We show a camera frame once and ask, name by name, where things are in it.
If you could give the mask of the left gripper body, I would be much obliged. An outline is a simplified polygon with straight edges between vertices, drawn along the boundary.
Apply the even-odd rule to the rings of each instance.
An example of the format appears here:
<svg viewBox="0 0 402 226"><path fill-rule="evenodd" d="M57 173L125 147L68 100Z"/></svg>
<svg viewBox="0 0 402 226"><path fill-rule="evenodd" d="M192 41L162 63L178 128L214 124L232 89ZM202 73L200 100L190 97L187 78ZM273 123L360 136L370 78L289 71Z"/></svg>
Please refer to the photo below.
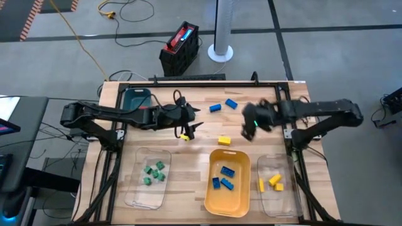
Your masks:
<svg viewBox="0 0 402 226"><path fill-rule="evenodd" d="M165 106L165 109L160 109L156 116L157 128L168 129L173 127L185 127L185 124L195 120L195 113L182 110L177 105Z"/></svg>

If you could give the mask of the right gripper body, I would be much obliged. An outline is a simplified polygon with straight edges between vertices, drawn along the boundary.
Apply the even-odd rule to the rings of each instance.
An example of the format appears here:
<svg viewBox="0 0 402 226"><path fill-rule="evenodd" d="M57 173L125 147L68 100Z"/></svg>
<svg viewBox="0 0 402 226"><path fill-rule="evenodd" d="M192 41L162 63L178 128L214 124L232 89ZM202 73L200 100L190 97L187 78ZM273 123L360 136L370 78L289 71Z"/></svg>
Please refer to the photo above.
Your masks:
<svg viewBox="0 0 402 226"><path fill-rule="evenodd" d="M247 103L242 110L244 117L243 131L255 131L257 127L264 131L271 131L272 127L280 125L280 117L274 109L275 105L267 100L258 104Z"/></svg>

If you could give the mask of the long black slotted bar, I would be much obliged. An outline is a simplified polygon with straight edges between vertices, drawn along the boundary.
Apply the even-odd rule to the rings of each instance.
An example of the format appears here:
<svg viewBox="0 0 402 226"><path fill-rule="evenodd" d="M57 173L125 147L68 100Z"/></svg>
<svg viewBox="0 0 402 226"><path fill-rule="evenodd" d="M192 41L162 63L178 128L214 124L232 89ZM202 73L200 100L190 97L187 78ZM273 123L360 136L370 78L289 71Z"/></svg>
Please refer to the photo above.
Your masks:
<svg viewBox="0 0 402 226"><path fill-rule="evenodd" d="M148 78L149 81L154 81L154 78ZM224 73L217 74L203 74L203 75L181 75L181 76L171 76L171 77L157 77L158 82L160 81L191 81L191 80L226 80Z"/></svg>

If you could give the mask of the teal plastic bin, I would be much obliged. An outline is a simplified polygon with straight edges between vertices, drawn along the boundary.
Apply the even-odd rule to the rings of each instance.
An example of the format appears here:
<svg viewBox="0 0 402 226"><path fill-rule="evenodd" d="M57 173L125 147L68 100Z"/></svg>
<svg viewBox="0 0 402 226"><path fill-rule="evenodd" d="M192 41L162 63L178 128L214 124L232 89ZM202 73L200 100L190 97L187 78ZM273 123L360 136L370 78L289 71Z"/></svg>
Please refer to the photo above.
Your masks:
<svg viewBox="0 0 402 226"><path fill-rule="evenodd" d="M151 107L151 91L149 89L129 88L125 91L122 99L122 109L134 110L139 106Z"/></svg>

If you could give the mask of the black plastic crate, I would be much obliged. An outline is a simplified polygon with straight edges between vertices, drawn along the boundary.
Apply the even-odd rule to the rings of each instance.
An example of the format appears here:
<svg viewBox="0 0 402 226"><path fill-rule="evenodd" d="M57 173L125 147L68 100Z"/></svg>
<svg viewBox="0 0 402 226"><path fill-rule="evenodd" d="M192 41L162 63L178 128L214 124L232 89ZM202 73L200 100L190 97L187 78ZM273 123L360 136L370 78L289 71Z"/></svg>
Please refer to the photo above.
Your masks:
<svg viewBox="0 0 402 226"><path fill-rule="evenodd" d="M198 26L195 25L194 32L184 42L176 53L170 53L163 48L160 51L159 59L165 77L181 76L192 64L198 55L200 48Z"/></svg>

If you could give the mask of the yellow plastic bin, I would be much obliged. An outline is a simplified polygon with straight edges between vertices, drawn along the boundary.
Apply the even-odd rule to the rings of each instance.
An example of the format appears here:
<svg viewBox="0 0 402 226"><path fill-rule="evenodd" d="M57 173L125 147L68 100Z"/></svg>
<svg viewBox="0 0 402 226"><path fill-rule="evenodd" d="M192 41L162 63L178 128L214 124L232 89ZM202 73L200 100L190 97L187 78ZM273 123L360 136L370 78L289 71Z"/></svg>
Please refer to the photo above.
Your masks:
<svg viewBox="0 0 402 226"><path fill-rule="evenodd" d="M221 174L223 166L234 170L235 176L230 178ZM220 188L215 190L212 185L214 177L219 177L220 180L226 178L234 185L234 189L229 190L220 184ZM235 218L245 216L250 206L250 185L251 161L246 153L228 149L216 149L211 152L204 200L208 212Z"/></svg>

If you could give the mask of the red black power station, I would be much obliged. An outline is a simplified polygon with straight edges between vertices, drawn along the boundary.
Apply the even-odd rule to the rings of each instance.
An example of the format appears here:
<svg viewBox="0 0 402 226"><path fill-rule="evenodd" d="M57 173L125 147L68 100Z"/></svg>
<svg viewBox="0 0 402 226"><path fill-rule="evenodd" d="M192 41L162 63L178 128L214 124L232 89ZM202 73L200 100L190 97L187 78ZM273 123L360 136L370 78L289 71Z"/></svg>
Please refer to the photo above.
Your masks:
<svg viewBox="0 0 402 226"><path fill-rule="evenodd" d="M163 50L176 53L184 42L189 38L189 36L194 32L195 25L184 21L180 27L177 29L176 33L167 41Z"/></svg>

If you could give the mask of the clear plastic bin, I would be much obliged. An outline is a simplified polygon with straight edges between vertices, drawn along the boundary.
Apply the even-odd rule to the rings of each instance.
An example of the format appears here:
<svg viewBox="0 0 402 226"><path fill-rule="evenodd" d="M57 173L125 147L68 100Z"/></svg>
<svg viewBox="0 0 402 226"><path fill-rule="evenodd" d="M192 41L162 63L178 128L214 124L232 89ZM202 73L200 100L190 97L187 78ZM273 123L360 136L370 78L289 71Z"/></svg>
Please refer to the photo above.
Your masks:
<svg viewBox="0 0 402 226"><path fill-rule="evenodd" d="M268 180L280 174L279 183L284 184L283 191L275 191ZM264 155L257 161L257 188L264 213L269 217L293 218L303 215L298 185L294 174L293 159L286 154ZM265 192L261 193L258 180L264 180Z"/></svg>
<svg viewBox="0 0 402 226"><path fill-rule="evenodd" d="M165 167L159 170L156 163L162 161ZM163 173L166 178L159 181L144 172L146 166L150 166L152 170L158 170ZM124 197L126 205L147 210L159 209L165 199L167 193L168 181L170 177L171 152L162 149L139 148L135 152L135 162L129 179L129 185ZM149 177L152 184L147 186L143 179Z"/></svg>

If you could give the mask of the white tower fan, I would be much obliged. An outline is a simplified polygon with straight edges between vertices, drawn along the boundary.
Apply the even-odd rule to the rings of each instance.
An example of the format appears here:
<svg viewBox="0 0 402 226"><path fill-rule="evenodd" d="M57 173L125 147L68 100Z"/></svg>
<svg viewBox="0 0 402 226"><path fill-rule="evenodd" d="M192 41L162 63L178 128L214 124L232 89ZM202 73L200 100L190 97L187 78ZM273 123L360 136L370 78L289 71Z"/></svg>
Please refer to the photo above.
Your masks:
<svg viewBox="0 0 402 226"><path fill-rule="evenodd" d="M232 29L234 0L217 0L214 42L208 48L209 58L217 63L228 62L234 54L229 39Z"/></svg>

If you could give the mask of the black low platform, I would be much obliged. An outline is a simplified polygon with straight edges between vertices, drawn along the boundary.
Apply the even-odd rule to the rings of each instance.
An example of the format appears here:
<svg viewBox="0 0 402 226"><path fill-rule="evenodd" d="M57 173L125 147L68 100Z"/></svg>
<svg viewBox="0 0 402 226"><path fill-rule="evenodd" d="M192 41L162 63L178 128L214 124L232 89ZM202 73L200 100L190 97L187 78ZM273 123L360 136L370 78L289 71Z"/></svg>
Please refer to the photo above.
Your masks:
<svg viewBox="0 0 402 226"><path fill-rule="evenodd" d="M26 167L21 181L26 186L75 193L79 189L84 158L46 158L42 169Z"/></svg>

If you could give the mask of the black equipment box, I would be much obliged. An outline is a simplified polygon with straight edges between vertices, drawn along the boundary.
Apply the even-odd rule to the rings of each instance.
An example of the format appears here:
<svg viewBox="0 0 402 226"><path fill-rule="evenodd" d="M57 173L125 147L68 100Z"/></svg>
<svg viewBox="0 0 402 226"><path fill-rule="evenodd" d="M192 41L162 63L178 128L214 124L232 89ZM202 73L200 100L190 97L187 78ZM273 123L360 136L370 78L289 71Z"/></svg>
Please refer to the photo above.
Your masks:
<svg viewBox="0 0 402 226"><path fill-rule="evenodd" d="M397 114L402 111L402 87L389 95L385 95L383 104L390 113Z"/></svg>

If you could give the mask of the black desk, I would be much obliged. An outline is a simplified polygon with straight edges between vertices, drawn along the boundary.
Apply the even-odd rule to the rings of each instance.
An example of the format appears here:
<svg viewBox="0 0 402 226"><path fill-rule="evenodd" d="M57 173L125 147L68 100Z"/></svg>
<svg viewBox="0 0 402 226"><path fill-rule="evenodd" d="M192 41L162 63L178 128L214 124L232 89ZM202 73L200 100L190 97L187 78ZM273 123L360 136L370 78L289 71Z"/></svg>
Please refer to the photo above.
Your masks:
<svg viewBox="0 0 402 226"><path fill-rule="evenodd" d="M8 121L21 130L0 136L0 154L11 155L0 193L18 189L47 105L46 97L21 97L13 109Z"/></svg>

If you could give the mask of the small dark striped-edge floor mat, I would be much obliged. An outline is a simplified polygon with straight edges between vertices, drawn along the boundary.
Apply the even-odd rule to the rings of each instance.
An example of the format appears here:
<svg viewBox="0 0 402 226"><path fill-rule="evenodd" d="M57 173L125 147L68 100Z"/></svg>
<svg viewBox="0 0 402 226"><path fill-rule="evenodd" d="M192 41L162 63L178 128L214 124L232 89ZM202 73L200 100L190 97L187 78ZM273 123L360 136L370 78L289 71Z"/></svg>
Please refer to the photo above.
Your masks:
<svg viewBox="0 0 402 226"><path fill-rule="evenodd" d="M52 0L61 13L73 12L78 6L79 0ZM44 0L41 7L41 14L57 13L50 0Z"/></svg>

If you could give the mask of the white sheet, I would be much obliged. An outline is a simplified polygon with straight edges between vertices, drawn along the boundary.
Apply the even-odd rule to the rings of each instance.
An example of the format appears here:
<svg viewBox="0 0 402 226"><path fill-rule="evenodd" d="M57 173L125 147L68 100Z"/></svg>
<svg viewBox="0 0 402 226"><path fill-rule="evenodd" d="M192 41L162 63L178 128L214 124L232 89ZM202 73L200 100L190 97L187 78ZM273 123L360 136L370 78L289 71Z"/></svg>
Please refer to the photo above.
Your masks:
<svg viewBox="0 0 402 226"><path fill-rule="evenodd" d="M0 95L0 119L8 121L19 100L20 97Z"/></svg>

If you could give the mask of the small lit monitor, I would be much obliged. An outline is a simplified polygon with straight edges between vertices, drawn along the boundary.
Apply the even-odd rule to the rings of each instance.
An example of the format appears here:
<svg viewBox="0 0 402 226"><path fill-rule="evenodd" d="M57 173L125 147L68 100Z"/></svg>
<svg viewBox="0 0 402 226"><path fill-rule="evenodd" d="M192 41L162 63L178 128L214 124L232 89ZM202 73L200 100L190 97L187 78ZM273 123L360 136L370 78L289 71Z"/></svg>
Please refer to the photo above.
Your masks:
<svg viewBox="0 0 402 226"><path fill-rule="evenodd" d="M0 136L20 132L21 128L12 122L0 118Z"/></svg>

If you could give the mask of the dark tablet screen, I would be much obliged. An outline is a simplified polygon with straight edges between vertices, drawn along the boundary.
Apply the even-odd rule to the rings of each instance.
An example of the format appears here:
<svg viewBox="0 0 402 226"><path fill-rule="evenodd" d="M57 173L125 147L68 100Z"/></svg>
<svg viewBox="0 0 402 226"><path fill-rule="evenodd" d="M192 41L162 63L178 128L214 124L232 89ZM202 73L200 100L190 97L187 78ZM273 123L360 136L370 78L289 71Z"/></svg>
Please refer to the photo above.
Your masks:
<svg viewBox="0 0 402 226"><path fill-rule="evenodd" d="M0 189L3 186L13 160L12 154L0 154Z"/></svg>

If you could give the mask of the large dark striped-edge floor mat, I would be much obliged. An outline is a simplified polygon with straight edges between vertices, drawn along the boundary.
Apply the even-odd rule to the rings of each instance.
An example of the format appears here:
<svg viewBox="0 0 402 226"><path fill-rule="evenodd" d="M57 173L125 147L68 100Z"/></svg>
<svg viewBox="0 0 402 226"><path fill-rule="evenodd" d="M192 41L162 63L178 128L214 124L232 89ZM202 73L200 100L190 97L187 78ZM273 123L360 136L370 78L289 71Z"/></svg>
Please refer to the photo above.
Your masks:
<svg viewBox="0 0 402 226"><path fill-rule="evenodd" d="M44 0L0 0L0 42L24 41Z"/></svg>

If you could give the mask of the black aluminium table frame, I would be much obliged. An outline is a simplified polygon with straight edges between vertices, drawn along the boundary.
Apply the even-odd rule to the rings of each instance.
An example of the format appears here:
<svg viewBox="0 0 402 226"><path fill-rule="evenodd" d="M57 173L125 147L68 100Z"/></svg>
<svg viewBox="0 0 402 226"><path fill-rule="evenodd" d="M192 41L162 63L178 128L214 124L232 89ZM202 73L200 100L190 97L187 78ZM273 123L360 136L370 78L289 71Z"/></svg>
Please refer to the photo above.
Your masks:
<svg viewBox="0 0 402 226"><path fill-rule="evenodd" d="M173 91L179 90L186 100L194 107L201 109L196 113L196 122L204 122L199 126L193 141L184 141L174 136L172 129L161 131L140 131L128 127L122 161L119 168L119 178L115 186L110 188L100 207L100 220L106 220L109 207L110 192L114 201L111 201L111 224L218 224L218 223L250 223L250 224L282 224L298 223L298 218L269 217L263 212L261 201L258 200L256 172L257 159L262 155L285 153L283 132L276 127L272 133L258 130L254 141L250 143L241 136L243 117L241 108L247 102L258 102L265 98L270 102L276 100L273 87L264 87L268 82L255 85L252 81L195 81L195 82L164 82L172 87L149 87L161 104L173 103ZM236 110L227 108L224 104L219 112L210 113L209 106L225 102L226 99L235 100L239 105ZM217 144L219 136L229 136L232 143L229 147ZM136 150L139 148L162 149L171 153L171 170L167 175L167 194L162 206L158 210L145 210L130 207L125 204L125 194L129 189L130 177L136 162ZM251 200L250 209L241 218L213 215L204 206L208 183L209 156L215 149L231 149L245 152L252 162L251 173ZM74 220L81 217L89 207L90 196L98 194L102 180L102 172L106 160L105 152L100 156L99 142L89 144L85 164L82 172L82 197ZM335 218L339 217L329 171L325 161L312 153L305 152L305 166L310 180L310 188L321 205Z"/></svg>

